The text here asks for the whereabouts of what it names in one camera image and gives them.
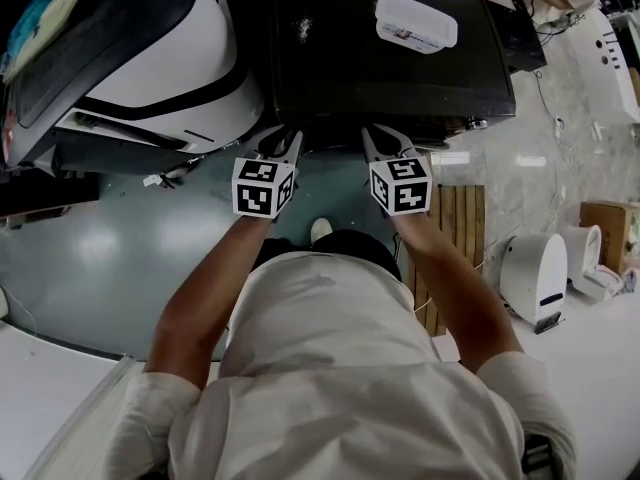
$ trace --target white shoe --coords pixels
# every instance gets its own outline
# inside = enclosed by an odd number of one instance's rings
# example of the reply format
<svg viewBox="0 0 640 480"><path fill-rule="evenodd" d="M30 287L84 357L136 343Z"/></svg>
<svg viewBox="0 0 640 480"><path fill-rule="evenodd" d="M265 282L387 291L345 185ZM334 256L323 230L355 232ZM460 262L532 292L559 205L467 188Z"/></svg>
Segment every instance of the white shoe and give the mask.
<svg viewBox="0 0 640 480"><path fill-rule="evenodd" d="M311 226L311 245L331 233L333 233L333 228L327 219L316 219Z"/></svg>

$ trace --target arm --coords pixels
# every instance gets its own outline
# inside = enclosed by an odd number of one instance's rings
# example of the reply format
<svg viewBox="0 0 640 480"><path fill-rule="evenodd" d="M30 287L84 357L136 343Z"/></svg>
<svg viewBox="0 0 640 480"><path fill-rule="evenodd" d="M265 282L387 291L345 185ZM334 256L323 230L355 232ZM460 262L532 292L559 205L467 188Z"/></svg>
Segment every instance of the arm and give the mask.
<svg viewBox="0 0 640 480"><path fill-rule="evenodd" d="M544 366L521 353L498 296L429 217L414 214L393 217L393 222L447 322L464 366L511 406L525 436L549 438L558 477L575 478L571 425L551 395Z"/></svg>
<svg viewBox="0 0 640 480"><path fill-rule="evenodd" d="M222 336L271 220L240 217L167 304L146 372L171 373L206 386L213 349Z"/></svg>
<svg viewBox="0 0 640 480"><path fill-rule="evenodd" d="M173 421L200 398L213 348L270 225L240 217L167 304L145 373L127 388L105 456L106 479L133 480L167 463Z"/></svg>
<svg viewBox="0 0 640 480"><path fill-rule="evenodd" d="M542 0L545 3L548 3L551 7L555 7L561 11L568 11L573 9L573 6L569 3L568 0Z"/></svg>
<svg viewBox="0 0 640 480"><path fill-rule="evenodd" d="M472 372L490 358L522 351L504 305L480 274L424 214L393 217L418 272L429 288Z"/></svg>

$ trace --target wooden slat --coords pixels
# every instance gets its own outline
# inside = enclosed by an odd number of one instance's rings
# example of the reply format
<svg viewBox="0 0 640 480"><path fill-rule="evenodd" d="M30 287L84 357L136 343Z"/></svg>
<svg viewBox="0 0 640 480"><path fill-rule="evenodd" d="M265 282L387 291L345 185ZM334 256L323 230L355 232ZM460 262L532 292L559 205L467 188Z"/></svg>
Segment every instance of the wooden slat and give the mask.
<svg viewBox="0 0 640 480"><path fill-rule="evenodd" d="M431 192L431 206L429 206L429 217L434 222L438 229L442 229L440 222L440 187L433 187Z"/></svg>
<svg viewBox="0 0 640 480"><path fill-rule="evenodd" d="M429 207L429 216L433 223L440 228L442 225L441 220L441 198L440 198L440 187L433 187L433 191L431 192L431 205ZM437 321L438 321L438 308L436 307L435 302L431 301L427 305L427 315L426 315L426 329L429 333L429 336L435 336L437 332Z"/></svg>
<svg viewBox="0 0 640 480"><path fill-rule="evenodd" d="M476 254L474 267L484 261L484 187L476 187Z"/></svg>
<svg viewBox="0 0 640 480"><path fill-rule="evenodd" d="M429 215L445 237L459 248L474 267L483 261L484 187L434 187ZM407 286L415 297L414 308L418 308L429 300L429 289L417 273L413 261L410 258L408 261ZM418 311L416 318L429 335L441 336L446 333L444 318L438 314L433 301L429 302L426 308Z"/></svg>
<svg viewBox="0 0 640 480"><path fill-rule="evenodd" d="M452 244L456 243L456 189L455 187L442 187L440 189L440 229L445 238ZM431 302L429 306L433 304L434 310L437 313L435 304ZM442 315L437 315L435 329L432 336L440 336L445 334L446 326Z"/></svg>
<svg viewBox="0 0 640 480"><path fill-rule="evenodd" d="M413 296L416 296L416 265L413 262L413 259L411 258L411 256L409 256L409 254L407 254L407 269L408 269L408 279L405 281L405 285L407 286L407 288L409 288L409 290L411 290L411 293L413 293Z"/></svg>
<svg viewBox="0 0 640 480"><path fill-rule="evenodd" d="M420 277L420 274L416 272L416 305L414 306L414 309L421 308L420 310L416 311L416 318L418 319L418 322L420 322L422 327L426 327L427 324L427 308L425 306L428 300L427 297L427 287L422 282L422 277Z"/></svg>
<svg viewBox="0 0 640 480"><path fill-rule="evenodd" d="M476 261L476 187L465 187L466 210L467 210L467 244L465 256L474 267Z"/></svg>
<svg viewBox="0 0 640 480"><path fill-rule="evenodd" d="M456 194L456 248L464 255L467 250L467 204L465 187L455 187Z"/></svg>
<svg viewBox="0 0 640 480"><path fill-rule="evenodd" d="M455 244L456 194L454 187L440 189L440 229L444 236Z"/></svg>

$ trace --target floor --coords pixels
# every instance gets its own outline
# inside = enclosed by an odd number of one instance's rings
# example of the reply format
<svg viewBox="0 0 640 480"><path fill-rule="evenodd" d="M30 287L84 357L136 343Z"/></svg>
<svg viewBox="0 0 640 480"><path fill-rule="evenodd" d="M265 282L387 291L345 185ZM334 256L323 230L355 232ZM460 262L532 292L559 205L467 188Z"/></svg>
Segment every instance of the floor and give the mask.
<svg viewBox="0 0 640 480"><path fill-rule="evenodd" d="M494 284L508 237L576 224L585 199L640 199L640 149L631 130L595 133L568 38L554 38L545 50L540 85L565 123L559 136L535 75L519 73L516 118L452 139L449 152L432 157L439 183L486 186L485 275ZM234 220L229 180L238 154L211 156L173 191L112 176L99 202L0 232L0 283L33 313L38 332L145 359L164 304ZM311 222L327 216L336 228L368 232L392 247L394 231L364 186L361 156L314 154L299 167L299 189L274 236L304 243ZM15 322L32 326L16 304L11 309Z"/></svg>

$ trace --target black and white pattern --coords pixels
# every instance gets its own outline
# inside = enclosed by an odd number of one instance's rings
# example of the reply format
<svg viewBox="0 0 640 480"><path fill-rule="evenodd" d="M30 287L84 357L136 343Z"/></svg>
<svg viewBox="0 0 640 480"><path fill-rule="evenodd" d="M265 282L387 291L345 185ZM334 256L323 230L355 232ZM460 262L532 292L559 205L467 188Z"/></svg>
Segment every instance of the black and white pattern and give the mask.
<svg viewBox="0 0 640 480"><path fill-rule="evenodd" d="M389 208L389 185L384 181L378 173L373 171L371 177L373 183L373 195L385 208Z"/></svg>
<svg viewBox="0 0 640 480"><path fill-rule="evenodd" d="M417 158L405 158L403 160L394 160L387 162L389 171L394 180L410 180L412 178L426 178L427 173L420 165Z"/></svg>
<svg viewBox="0 0 640 480"><path fill-rule="evenodd" d="M395 190L394 212L409 210L426 210L429 183L397 185Z"/></svg>
<svg viewBox="0 0 640 480"><path fill-rule="evenodd" d="M271 214L271 188L237 185L238 211L241 213Z"/></svg>
<svg viewBox="0 0 640 480"><path fill-rule="evenodd" d="M280 187L278 187L277 211L280 211L280 208L282 208L284 204L289 200L289 198L291 197L292 191L293 191L293 173L289 174L289 176L287 176L285 180L282 183L280 183Z"/></svg>
<svg viewBox="0 0 640 480"><path fill-rule="evenodd" d="M258 162L257 160L247 160L242 166L242 171L240 171L238 178L270 183L276 179L277 170L277 165Z"/></svg>

